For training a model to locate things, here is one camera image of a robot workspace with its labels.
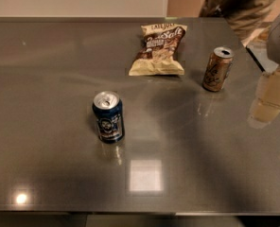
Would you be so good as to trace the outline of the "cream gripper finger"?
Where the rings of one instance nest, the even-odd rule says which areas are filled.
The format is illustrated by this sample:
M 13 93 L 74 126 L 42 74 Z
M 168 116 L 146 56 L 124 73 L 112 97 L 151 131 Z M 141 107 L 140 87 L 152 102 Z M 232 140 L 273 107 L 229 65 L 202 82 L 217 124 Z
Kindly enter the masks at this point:
M 269 125 L 280 114 L 280 66 L 263 72 L 257 83 L 248 123 L 254 129 Z

